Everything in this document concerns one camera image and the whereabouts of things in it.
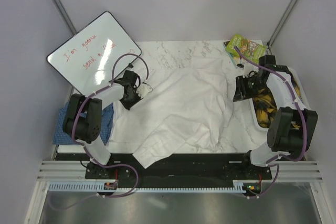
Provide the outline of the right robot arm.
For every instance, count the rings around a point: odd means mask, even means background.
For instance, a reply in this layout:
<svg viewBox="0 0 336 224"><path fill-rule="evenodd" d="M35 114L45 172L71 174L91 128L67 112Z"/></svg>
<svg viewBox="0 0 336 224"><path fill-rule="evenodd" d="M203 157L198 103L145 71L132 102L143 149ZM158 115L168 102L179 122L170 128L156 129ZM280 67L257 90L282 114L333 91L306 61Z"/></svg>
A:
<svg viewBox="0 0 336 224"><path fill-rule="evenodd" d="M249 161L240 166L241 174L248 179L259 173L259 166L269 166L278 159L300 161L309 149L318 115L301 101L292 84L287 66L276 64L274 55L264 55L255 64L253 75L236 77L233 101L256 98L261 89L267 88L277 107L264 144L248 152Z"/></svg>

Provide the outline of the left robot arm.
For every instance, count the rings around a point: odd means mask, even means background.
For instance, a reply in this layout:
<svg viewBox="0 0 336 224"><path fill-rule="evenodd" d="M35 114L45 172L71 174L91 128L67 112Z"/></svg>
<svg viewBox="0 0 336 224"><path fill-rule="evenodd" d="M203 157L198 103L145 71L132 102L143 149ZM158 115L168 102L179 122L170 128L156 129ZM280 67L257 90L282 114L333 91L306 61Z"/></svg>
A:
<svg viewBox="0 0 336 224"><path fill-rule="evenodd" d="M127 70L122 78L87 97L81 94L70 97L62 130L75 144L83 147L91 162L98 165L97 173L103 178L114 175L115 165L109 162L111 154L100 136L102 110L117 101L130 110L152 91L138 74Z"/></svg>

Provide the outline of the white long sleeve shirt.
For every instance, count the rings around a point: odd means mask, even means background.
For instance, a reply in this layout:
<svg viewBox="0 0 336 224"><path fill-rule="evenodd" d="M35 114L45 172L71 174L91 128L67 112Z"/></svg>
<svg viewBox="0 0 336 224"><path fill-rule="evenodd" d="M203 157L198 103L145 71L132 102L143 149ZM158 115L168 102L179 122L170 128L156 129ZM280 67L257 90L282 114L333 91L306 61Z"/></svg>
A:
<svg viewBox="0 0 336 224"><path fill-rule="evenodd" d="M182 149L217 145L233 114L222 59L195 57L188 67L153 70L148 84L152 91L131 109L114 103L110 152L132 153L148 168Z"/></svg>

